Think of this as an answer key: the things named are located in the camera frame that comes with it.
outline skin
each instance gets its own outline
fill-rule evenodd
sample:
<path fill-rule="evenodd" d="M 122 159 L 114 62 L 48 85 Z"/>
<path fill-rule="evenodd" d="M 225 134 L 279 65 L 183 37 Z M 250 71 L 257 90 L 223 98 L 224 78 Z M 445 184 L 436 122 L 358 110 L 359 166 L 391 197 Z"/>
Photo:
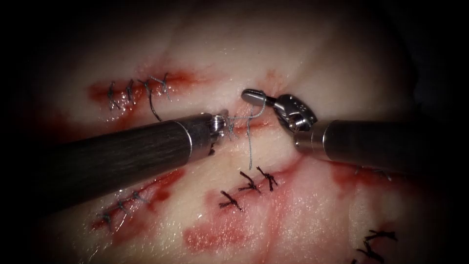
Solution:
<path fill-rule="evenodd" d="M 411 119 L 416 113 L 415 79 L 405 52 L 373 12 L 360 4 L 194 2 L 142 12 L 129 21 L 121 19 L 126 17 L 124 10 L 116 10 L 93 31 L 80 31 L 75 44 L 51 54 L 37 68 L 42 91 L 37 100 L 68 113 L 69 122 L 90 128 L 89 135 L 101 134 L 112 126 L 105 121 L 111 114 L 108 105 L 88 100 L 86 87 L 100 80 L 133 78 L 136 69 L 163 62 L 219 77 L 206 90 L 182 94 L 172 102 L 155 95 L 155 109 L 164 120 L 223 108 L 247 115 L 251 107 L 239 94 L 258 87 L 268 95 L 300 97 L 318 119 L 391 121 Z M 262 121 L 268 125 L 252 135 L 254 167 L 272 172 L 299 158 L 272 111 Z M 150 109 L 141 108 L 127 127 L 154 122 Z M 216 146 L 219 155 L 185 166 L 186 174 L 196 176 L 171 186 L 172 195 L 159 217 L 148 219 L 148 232 L 122 244 L 113 243 L 107 229 L 90 231 L 89 223 L 142 184 L 39 221 L 34 232 L 47 234 L 44 257 L 72 263 L 362 263 L 367 259 L 355 249 L 364 249 L 362 240 L 371 235 L 369 229 L 389 221 L 394 224 L 387 231 L 396 231 L 399 241 L 381 240 L 386 263 L 429 263 L 440 256 L 441 245 L 432 237 L 446 224 L 448 201 L 438 193 L 419 190 L 409 195 L 413 187 L 406 184 L 388 188 L 359 183 L 340 198 L 331 164 L 310 157 L 299 165 L 295 179 L 279 180 L 289 193 L 290 200 L 284 201 L 287 212 L 295 213 L 278 216 L 281 228 L 269 250 L 263 244 L 266 202 L 253 204 L 242 223 L 252 227 L 247 244 L 227 244 L 215 252 L 190 251 L 183 230 L 198 221 L 210 222 L 207 208 L 218 210 L 217 203 L 227 201 L 217 194 L 207 206 L 205 195 L 246 186 L 240 170 L 255 182 L 263 178 L 255 168 L 248 170 L 247 144 L 240 133 L 239 139 Z M 266 192 L 262 199 L 272 201 L 273 195 Z M 249 201 L 243 206 L 248 208 Z M 228 210 L 237 212 L 234 207 Z M 426 221 L 430 216 L 437 217 Z"/>

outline metal instrument tip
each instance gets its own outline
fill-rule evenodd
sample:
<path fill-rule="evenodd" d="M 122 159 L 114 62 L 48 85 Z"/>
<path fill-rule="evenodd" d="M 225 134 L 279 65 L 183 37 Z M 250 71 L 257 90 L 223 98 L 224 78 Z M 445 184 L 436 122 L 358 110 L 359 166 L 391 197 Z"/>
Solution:
<path fill-rule="evenodd" d="M 264 100 L 265 100 L 265 105 L 269 107 L 273 107 L 276 102 L 276 98 L 267 96 L 264 91 L 261 90 L 255 90 L 255 89 L 245 89 L 241 93 L 241 98 L 246 102 L 251 105 L 255 106 L 263 106 L 264 105 Z"/>

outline blood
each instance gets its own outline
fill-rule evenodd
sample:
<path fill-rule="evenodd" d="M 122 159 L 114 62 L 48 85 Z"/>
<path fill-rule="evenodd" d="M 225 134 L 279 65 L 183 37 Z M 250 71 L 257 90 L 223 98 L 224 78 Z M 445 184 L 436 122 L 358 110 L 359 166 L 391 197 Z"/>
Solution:
<path fill-rule="evenodd" d="M 165 201 L 171 197 L 169 188 L 180 180 L 184 174 L 184 169 L 177 169 L 138 190 L 139 196 L 147 202 L 133 198 L 133 195 L 121 199 L 128 199 L 123 202 L 124 208 L 129 211 L 128 215 L 122 209 L 116 208 L 116 205 L 104 210 L 103 213 L 107 212 L 111 219 L 110 228 L 113 244 L 119 245 L 128 242 L 142 233 L 150 231 L 160 209 L 164 206 Z M 92 231 L 103 228 L 108 229 L 109 224 L 104 218 L 100 218 L 94 221 L 90 228 Z"/>

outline wound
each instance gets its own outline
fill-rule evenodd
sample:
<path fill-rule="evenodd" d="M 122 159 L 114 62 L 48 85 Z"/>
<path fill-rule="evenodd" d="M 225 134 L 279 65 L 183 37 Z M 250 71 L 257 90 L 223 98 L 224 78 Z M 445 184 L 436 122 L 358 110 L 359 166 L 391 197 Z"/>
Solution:
<path fill-rule="evenodd" d="M 109 230 L 113 244 L 147 234 L 154 226 L 148 219 L 158 219 L 165 202 L 171 197 L 171 186 L 184 174 L 184 169 L 172 171 L 118 200 L 97 216 L 90 225 L 91 230 Z"/>

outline dark background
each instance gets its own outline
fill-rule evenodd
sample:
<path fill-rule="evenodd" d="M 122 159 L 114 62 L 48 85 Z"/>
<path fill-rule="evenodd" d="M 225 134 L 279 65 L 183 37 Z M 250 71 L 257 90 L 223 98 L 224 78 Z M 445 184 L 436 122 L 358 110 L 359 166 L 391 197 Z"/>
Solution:
<path fill-rule="evenodd" d="M 442 138 L 435 140 L 445 140 L 451 147 L 448 149 L 448 157 L 458 156 L 457 152 L 453 152 L 456 130 L 462 130 L 464 125 L 462 122 L 456 123 L 456 102 L 455 95 L 464 97 L 465 87 L 467 85 L 457 80 L 464 78 L 461 75 L 466 63 L 463 54 L 466 51 L 462 48 L 462 39 L 467 34 L 466 25 L 460 21 L 464 20 L 464 15 L 460 11 L 463 4 L 456 4 L 451 1 L 431 2 L 431 1 L 392 1 L 379 0 L 369 1 L 370 8 L 373 8 L 392 28 L 396 35 L 399 36 L 403 45 L 407 48 L 411 57 L 415 71 L 417 73 L 417 82 L 415 88 L 415 101 L 421 107 L 422 115 L 429 122 L 434 122 L 436 127 L 448 127 L 448 134 L 442 135 Z M 116 9 L 128 9 L 129 19 L 137 16 L 139 9 L 145 8 L 142 2 L 129 4 L 121 4 L 117 2 L 60 2 L 60 3 L 9 3 L 3 9 L 3 43 L 5 45 L 4 52 L 7 60 L 5 60 L 7 75 L 4 76 L 5 92 L 4 101 L 7 107 L 21 95 L 19 91 L 29 89 L 34 86 L 32 75 L 37 70 L 37 65 L 47 58 L 48 54 L 54 52 L 59 46 L 66 45 L 69 37 L 76 32 L 87 31 L 93 28 L 93 23 L 103 19 L 105 16 L 112 15 Z M 15 168 L 13 173 L 7 172 L 8 178 L 21 178 L 21 170 L 17 170 L 17 166 L 27 166 L 27 159 L 22 159 L 21 154 L 27 152 L 27 144 L 22 144 L 21 138 L 17 137 L 15 127 L 9 121 L 12 117 L 8 115 L 9 111 L 4 111 L 6 120 L 6 128 L 3 134 L 7 136 L 5 143 L 8 151 L 11 147 L 10 156 L 14 159 L 10 166 L 5 169 Z M 454 162 L 454 166 L 448 169 L 448 175 L 457 175 L 459 163 Z M 465 179 L 467 173 L 463 173 L 461 179 Z M 459 182 L 459 179 L 450 179 L 445 177 L 442 183 Z M 11 211 L 6 209 L 9 217 L 13 217 L 14 225 L 24 232 L 15 232 L 12 234 L 14 239 L 10 240 L 10 244 L 21 252 L 25 250 L 22 243 L 27 244 L 28 229 L 26 228 L 34 218 L 28 215 L 27 209 L 24 209 L 22 203 L 35 204 L 40 201 L 23 201 L 21 199 L 21 188 L 11 189 L 12 194 L 6 195 L 7 203 L 13 203 L 14 209 Z M 455 231 L 455 238 L 458 237 L 458 231 Z M 445 238 L 448 240 L 448 248 L 442 249 L 448 251 L 449 261 L 460 253 L 455 249 L 453 244 L 458 244 L 457 239 Z M 34 259 L 34 256 L 22 256 L 20 259 Z"/>

